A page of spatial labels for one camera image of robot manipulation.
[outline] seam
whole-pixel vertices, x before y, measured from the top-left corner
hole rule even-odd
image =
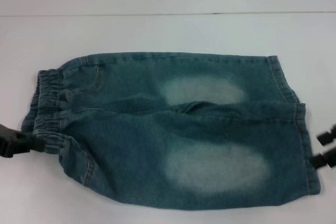
[[[47,106],[50,106],[50,75],[47,76],[47,81],[48,81],[48,94],[45,97],[45,100],[48,101]],[[47,125],[46,125],[46,120],[43,120],[43,127],[44,130],[47,131]]]
[[[104,110],[104,109],[100,109],[100,108],[88,108],[88,109],[80,109],[80,110],[76,110],[76,111],[63,111],[61,116],[67,115],[67,114],[77,114],[77,113],[82,113],[85,111],[90,111],[90,110],[94,110],[94,111],[104,111],[104,112],[108,112],[108,113],[112,113],[112,114],[116,114],[116,115],[127,115],[129,113],[120,113],[120,112],[115,112],[112,110]],[[173,111],[173,110],[162,110],[162,111],[158,111],[158,112],[172,112],[172,113],[178,113],[178,114],[184,114],[187,116],[192,116],[192,117],[202,117],[202,118],[215,118],[215,119],[227,119],[227,120],[234,120],[234,121],[244,121],[244,122],[274,122],[274,121],[282,121],[282,122],[292,122],[293,119],[289,119],[289,118],[266,118],[266,119],[255,119],[255,120],[247,120],[245,118],[239,118],[239,117],[235,117],[235,116],[221,116],[221,115],[207,115],[207,114],[198,114],[198,115],[194,115],[194,114],[187,114],[184,112],[179,112],[179,111]],[[132,116],[144,116],[144,115],[149,115],[151,113],[145,113],[145,114],[132,114]]]
[[[84,155],[85,155],[85,157],[88,161],[88,167],[87,167],[87,170],[86,170],[85,175],[84,175],[83,185],[88,186],[89,178],[91,177],[92,163],[91,163],[91,159],[89,158],[89,155],[84,151],[83,151],[83,153],[84,153]]]
[[[234,116],[216,116],[216,115],[190,115],[194,117],[201,117],[204,119],[217,119],[217,120],[228,120],[228,121],[234,121],[239,122],[240,124],[248,124],[248,123],[272,123],[272,122],[286,122],[290,123],[293,120],[292,119],[282,119],[282,118],[267,118],[267,119],[255,119],[255,120],[247,120],[244,118],[236,118]]]
[[[308,195],[311,194],[311,185],[310,185],[310,181],[311,181],[311,178],[310,178],[310,174],[308,172],[308,169],[307,169],[307,164],[306,164],[306,151],[304,149],[304,145],[303,145],[303,137],[302,137],[302,130],[298,124],[298,114],[299,114],[299,110],[298,110],[298,107],[297,105],[295,104],[295,108],[296,108],[296,112],[295,112],[295,125],[296,125],[296,128],[297,128],[297,131],[299,133],[299,138],[300,138],[300,142],[301,142],[301,150],[302,150],[302,154],[303,154],[303,166],[304,166],[304,170],[306,172],[306,178],[307,178],[307,187],[308,187]]]
[[[82,65],[86,65],[86,61],[85,61],[85,57],[79,57],[79,60],[80,60],[80,63],[82,64]]]
[[[64,141],[65,141],[65,135],[64,134],[62,134],[62,142],[61,142],[61,148],[63,148],[63,146],[64,146]]]
[[[285,99],[287,102],[289,102],[288,99],[287,99],[287,96],[286,96],[285,93],[284,93],[284,89],[281,88],[280,83],[279,83],[279,80],[278,80],[278,78],[276,77],[275,70],[274,70],[274,66],[273,66],[273,62],[271,61],[270,58],[268,58],[268,61],[269,61],[269,64],[270,64],[270,68],[271,68],[272,76],[273,76],[273,78],[274,78],[274,80],[275,80],[275,83],[276,83],[277,86],[278,86],[278,89],[280,90],[280,92],[281,92],[282,96],[284,97],[284,99]]]
[[[88,62],[88,56],[85,56],[85,63],[86,65],[89,65],[89,66],[97,66],[97,65],[115,65],[117,64],[116,61],[118,60],[117,57],[114,57],[113,60],[114,62],[103,62],[103,63],[92,63],[92,64],[89,64]],[[237,62],[241,62],[241,61],[247,61],[249,63],[265,63],[264,60],[258,60],[258,59],[234,59],[234,58],[231,58],[231,59],[224,59],[225,56],[223,56],[223,59],[220,59],[219,62],[217,61],[217,63],[229,63],[229,62],[232,62],[232,61],[237,61]],[[160,56],[160,57],[144,57],[144,58],[140,58],[140,59],[133,59],[133,58],[129,58],[129,60],[131,61],[142,61],[142,60],[148,60],[148,59],[155,59],[155,60],[158,60],[158,59],[169,59],[169,58],[179,58],[179,59],[190,59],[190,60],[194,60],[194,59],[204,59],[204,60],[207,60],[208,57],[206,56],[197,56],[197,57],[192,57],[192,56]],[[71,67],[71,68],[66,68],[65,70],[71,70],[71,69],[75,69],[75,68],[79,68],[81,65],[79,66],[75,66],[75,67]]]
[[[58,72],[59,75],[59,82],[58,82],[58,99],[57,99],[57,108],[60,107],[60,100],[61,100],[61,90],[62,90],[62,77],[61,77],[61,73]],[[61,130],[61,120],[59,118],[59,112],[57,112],[57,130],[58,132],[60,132]]]

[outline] white table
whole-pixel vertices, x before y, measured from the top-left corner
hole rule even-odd
[[[336,123],[335,13],[109,15],[336,11],[335,0],[0,0],[0,6],[0,123],[7,127],[19,129],[38,70],[74,57],[120,51],[278,55],[307,104],[314,152],[326,150],[314,136]],[[336,223],[336,170],[328,167],[319,170],[319,196],[280,207],[194,212],[102,197],[68,178],[57,155],[0,158],[0,172],[3,223]]]

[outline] black clip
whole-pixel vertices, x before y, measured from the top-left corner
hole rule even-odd
[[[21,131],[9,129],[0,124],[0,156],[13,157],[14,154],[36,150],[42,152],[44,142],[24,134]]]
[[[315,169],[324,167],[326,165],[334,167],[336,166],[336,147],[330,149],[323,154],[318,154],[314,157],[310,157],[308,160]]]
[[[336,138],[336,125],[334,125],[330,132],[326,131],[317,136],[318,141],[323,145],[332,143]]]

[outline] jeans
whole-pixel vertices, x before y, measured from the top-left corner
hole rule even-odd
[[[276,56],[127,52],[40,71],[22,131],[119,202],[276,206],[320,192],[305,111]]]

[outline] elastic waistband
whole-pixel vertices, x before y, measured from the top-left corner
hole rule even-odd
[[[59,133],[60,90],[61,74],[58,70],[40,71],[29,113],[21,127],[22,132],[45,140],[47,153],[58,153],[64,141]]]

